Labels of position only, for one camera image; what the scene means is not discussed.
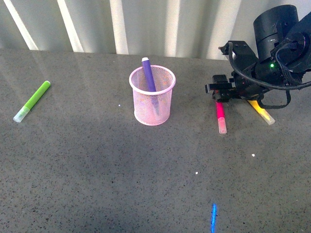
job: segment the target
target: black cable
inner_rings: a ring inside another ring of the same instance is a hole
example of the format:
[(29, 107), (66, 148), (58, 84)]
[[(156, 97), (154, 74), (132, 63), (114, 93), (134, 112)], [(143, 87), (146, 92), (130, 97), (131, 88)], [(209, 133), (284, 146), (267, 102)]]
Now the black cable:
[(279, 85), (273, 85), (270, 83), (266, 83), (257, 79), (254, 79), (252, 77), (249, 77), (245, 74), (242, 73), (242, 71), (237, 67), (237, 65), (234, 63), (233, 61), (233, 43), (232, 42), (228, 42), (229, 44), (229, 62), (232, 66), (232, 68), (234, 69), (234, 71), (239, 74), (240, 76), (242, 76), (243, 78), (256, 83), (257, 85), (269, 88), (269, 89), (276, 89), (276, 90), (283, 90), (283, 91), (289, 91), (289, 90), (298, 90), (298, 89), (302, 89), (305, 87), (309, 87), (311, 86), (311, 81), (304, 83), (304, 84), (300, 84), (300, 85), (296, 85), (296, 86), (279, 86)]
[(276, 61), (278, 63), (278, 65), (280, 66), (281, 68), (281, 71), (282, 71), (282, 74), (284, 75), (285, 79), (289, 82), (289, 83), (292, 83), (293, 85), (299, 85), (301, 84), (301, 79), (297, 79), (294, 78), (291, 74), (291, 72), (288, 70), (287, 66), (284, 65), (281, 60), (280, 60), (280, 56), (279, 56), (279, 52), (281, 50), (284, 50), (284, 49), (297, 49), (298, 47), (298, 43), (288, 43), (288, 44), (285, 44), (283, 45), (277, 52), (276, 52)]

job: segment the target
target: speckled gray surface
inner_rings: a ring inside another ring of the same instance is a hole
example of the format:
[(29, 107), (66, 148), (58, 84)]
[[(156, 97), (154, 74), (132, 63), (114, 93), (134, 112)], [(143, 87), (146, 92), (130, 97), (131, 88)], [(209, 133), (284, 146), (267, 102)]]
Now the speckled gray surface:
[(213, 203), (217, 233), (311, 232), (311, 88), (272, 126), (230, 101), (221, 136), (204, 85), (228, 62), (150, 59), (177, 79), (156, 127), (134, 118), (141, 56), (0, 50), (0, 232), (208, 233)]

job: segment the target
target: pink mesh pencil holder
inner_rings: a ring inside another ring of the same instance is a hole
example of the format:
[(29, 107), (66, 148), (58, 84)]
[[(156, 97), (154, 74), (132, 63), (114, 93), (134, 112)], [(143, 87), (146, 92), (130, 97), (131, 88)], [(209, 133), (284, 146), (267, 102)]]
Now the pink mesh pencil holder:
[(142, 67), (130, 75), (133, 89), (134, 115), (144, 125), (160, 125), (167, 121), (171, 111), (172, 90), (176, 83), (173, 72), (161, 66), (151, 65), (156, 92), (148, 91)]

